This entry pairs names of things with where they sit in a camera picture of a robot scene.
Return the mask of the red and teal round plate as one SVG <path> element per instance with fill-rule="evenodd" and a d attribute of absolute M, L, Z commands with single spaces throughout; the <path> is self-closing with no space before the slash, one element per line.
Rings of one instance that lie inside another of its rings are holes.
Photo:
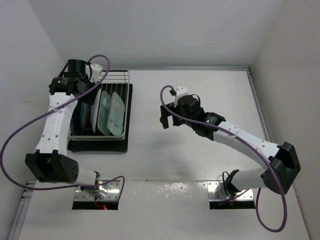
<path fill-rule="evenodd" d="M 94 103 L 91 107 L 91 114 L 90 114 L 90 123 L 92 131 L 96 132 L 96 126 L 97 126 L 97 118 L 98 118 L 98 111 L 99 111 L 99 103 L 100 103 L 100 97 L 101 97 L 101 89 L 97 91 Z"/>

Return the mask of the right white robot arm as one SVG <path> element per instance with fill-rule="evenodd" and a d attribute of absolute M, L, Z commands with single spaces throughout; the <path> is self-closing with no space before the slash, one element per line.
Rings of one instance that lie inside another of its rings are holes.
<path fill-rule="evenodd" d="M 223 116 L 206 112 L 192 95 L 181 97 L 177 103 L 162 104 L 160 114 L 164 129 L 169 127 L 168 117 L 172 117 L 174 126 L 186 125 L 200 137 L 226 145 L 259 165 L 252 170 L 233 170 L 224 181 L 226 195 L 235 196 L 242 190 L 260 188 L 286 195 L 301 170 L 292 144 L 277 144 L 253 136 Z"/>

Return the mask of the dark blue leaf-shaped dish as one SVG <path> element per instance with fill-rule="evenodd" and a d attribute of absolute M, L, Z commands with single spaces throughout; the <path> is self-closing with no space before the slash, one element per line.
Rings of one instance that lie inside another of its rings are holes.
<path fill-rule="evenodd" d="M 88 115 L 89 105 L 87 103 L 82 103 L 79 113 L 79 125 L 81 132 L 86 128 L 87 115 Z"/>

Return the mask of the round dark teal plate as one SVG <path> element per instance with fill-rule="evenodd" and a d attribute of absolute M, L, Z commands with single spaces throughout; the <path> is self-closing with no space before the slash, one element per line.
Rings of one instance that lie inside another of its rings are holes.
<path fill-rule="evenodd" d="M 70 120 L 70 132 L 73 136 L 79 136 L 81 134 L 80 113 L 81 106 L 77 104 Z"/>

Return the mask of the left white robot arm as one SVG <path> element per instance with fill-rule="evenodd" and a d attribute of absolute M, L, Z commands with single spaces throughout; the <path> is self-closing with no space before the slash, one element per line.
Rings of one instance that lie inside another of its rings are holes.
<path fill-rule="evenodd" d="M 41 183 L 95 185 L 98 174 L 79 167 L 67 156 L 67 142 L 72 116 L 80 96 L 92 88 L 103 72 L 101 65 L 70 59 L 67 71 L 52 79 L 49 85 L 49 110 L 44 129 L 34 153 L 25 163 Z"/>

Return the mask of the light teal divided rectangular plate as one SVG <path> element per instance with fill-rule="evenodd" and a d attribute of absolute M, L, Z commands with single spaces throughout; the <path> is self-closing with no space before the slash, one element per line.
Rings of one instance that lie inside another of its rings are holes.
<path fill-rule="evenodd" d="M 108 120 L 111 101 L 112 99 L 110 95 L 106 91 L 103 91 L 100 96 L 100 105 L 98 108 L 97 128 L 105 136 L 110 135 L 110 130 L 108 128 Z"/>

